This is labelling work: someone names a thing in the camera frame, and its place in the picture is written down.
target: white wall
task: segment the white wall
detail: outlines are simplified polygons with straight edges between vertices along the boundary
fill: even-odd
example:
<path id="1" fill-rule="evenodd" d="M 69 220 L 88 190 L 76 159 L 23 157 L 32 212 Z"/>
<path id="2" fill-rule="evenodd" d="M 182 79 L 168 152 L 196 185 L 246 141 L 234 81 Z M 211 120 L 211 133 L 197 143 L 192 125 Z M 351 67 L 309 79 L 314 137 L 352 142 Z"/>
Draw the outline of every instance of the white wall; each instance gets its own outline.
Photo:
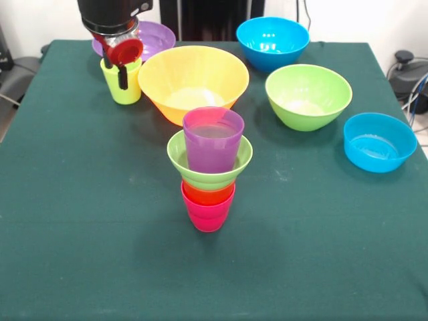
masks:
<path id="1" fill-rule="evenodd" d="M 301 3 L 301 22 L 307 25 Z M 428 0 L 306 0 L 313 41 L 368 42 L 382 69 L 399 49 L 428 57 Z M 295 0 L 266 0 L 265 15 L 296 18 Z"/>
<path id="2" fill-rule="evenodd" d="M 138 18 L 160 22 L 159 0 Z M 13 58 L 39 57 L 41 47 L 53 39 L 92 38 L 77 0 L 0 0 L 0 24 Z"/>
<path id="3" fill-rule="evenodd" d="M 154 9 L 138 17 L 159 22 L 159 1 L 154 0 Z M 428 0 L 306 2 L 312 18 L 313 41 L 369 42 L 384 71 L 394 61 L 398 49 L 428 57 Z M 295 19 L 295 3 L 266 0 L 265 15 Z M 305 23 L 303 5 L 301 8 L 301 22 Z M 76 0 L 0 0 L 0 24 L 15 58 L 39 56 L 40 48 L 53 39 L 91 38 L 80 21 Z"/>

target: yellow bowl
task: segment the yellow bowl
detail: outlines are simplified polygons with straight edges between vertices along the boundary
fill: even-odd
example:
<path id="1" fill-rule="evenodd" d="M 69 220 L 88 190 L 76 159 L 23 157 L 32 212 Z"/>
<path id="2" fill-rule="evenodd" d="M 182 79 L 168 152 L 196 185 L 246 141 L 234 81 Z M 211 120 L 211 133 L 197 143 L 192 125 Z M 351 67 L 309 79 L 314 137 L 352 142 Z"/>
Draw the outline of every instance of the yellow bowl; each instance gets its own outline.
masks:
<path id="1" fill-rule="evenodd" d="M 147 60 L 138 83 L 168 120 L 182 126 L 183 117 L 192 109 L 230 109 L 247 89 L 249 74 L 245 64 L 227 51 L 186 45 Z"/>

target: purple cup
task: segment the purple cup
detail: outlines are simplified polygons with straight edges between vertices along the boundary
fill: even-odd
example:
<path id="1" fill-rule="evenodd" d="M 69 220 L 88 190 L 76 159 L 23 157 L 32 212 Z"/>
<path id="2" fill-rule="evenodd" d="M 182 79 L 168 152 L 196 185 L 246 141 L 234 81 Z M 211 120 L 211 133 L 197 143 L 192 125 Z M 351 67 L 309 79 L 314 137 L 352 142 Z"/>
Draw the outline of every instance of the purple cup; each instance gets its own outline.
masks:
<path id="1" fill-rule="evenodd" d="M 138 37 L 143 49 L 141 59 L 145 62 L 157 53 L 175 46 L 175 34 L 167 26 L 151 21 L 140 21 L 138 24 Z M 102 57 L 101 43 L 93 39 L 92 48 Z"/>
<path id="2" fill-rule="evenodd" d="M 192 171 L 224 173 L 235 164 L 245 123 L 224 107 L 201 107 L 183 118 L 187 160 Z"/>

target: floor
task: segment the floor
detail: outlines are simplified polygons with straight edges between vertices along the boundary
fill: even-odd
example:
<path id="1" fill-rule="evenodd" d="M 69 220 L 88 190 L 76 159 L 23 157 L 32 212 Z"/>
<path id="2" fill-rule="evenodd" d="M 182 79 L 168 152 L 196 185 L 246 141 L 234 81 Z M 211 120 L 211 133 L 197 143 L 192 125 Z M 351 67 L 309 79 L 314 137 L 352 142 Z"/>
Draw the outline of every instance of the floor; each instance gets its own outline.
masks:
<path id="1" fill-rule="evenodd" d="M 13 117 L 15 116 L 15 113 L 15 109 L 11 108 L 10 110 L 6 112 L 3 111 L 3 113 L 0 114 L 0 143 L 4 139 L 7 129 L 9 128 L 9 125 L 11 124 Z M 428 127 L 428 113 L 416 115 L 415 122 L 413 123 L 413 130 L 416 131 L 425 127 Z M 421 132 L 417 132 L 416 137 L 419 141 L 419 144 L 422 145 L 422 149 L 428 158 L 428 129 L 425 129 Z"/>

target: yellow cup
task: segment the yellow cup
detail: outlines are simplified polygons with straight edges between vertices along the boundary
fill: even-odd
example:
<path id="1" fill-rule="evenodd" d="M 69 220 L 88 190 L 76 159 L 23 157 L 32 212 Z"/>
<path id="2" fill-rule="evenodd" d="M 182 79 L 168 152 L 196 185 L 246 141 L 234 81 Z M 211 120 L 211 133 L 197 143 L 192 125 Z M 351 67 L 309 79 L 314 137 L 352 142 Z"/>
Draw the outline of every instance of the yellow cup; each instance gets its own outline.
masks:
<path id="1" fill-rule="evenodd" d="M 183 125 L 185 114 L 198 107 L 230 109 L 245 92 L 249 73 L 233 54 L 202 45 L 162 51 L 142 65 L 142 91 L 164 116 Z"/>
<path id="2" fill-rule="evenodd" d="M 128 89 L 123 90 L 119 87 L 118 73 L 119 69 L 116 66 L 108 69 L 104 63 L 104 58 L 101 59 L 100 66 L 104 78 L 106 78 L 108 89 L 113 97 L 113 100 L 121 105 L 129 105 L 137 102 L 141 97 L 141 88 L 138 85 L 138 71 L 141 68 L 142 60 L 139 58 L 135 62 L 126 64 L 126 73 L 128 74 Z"/>

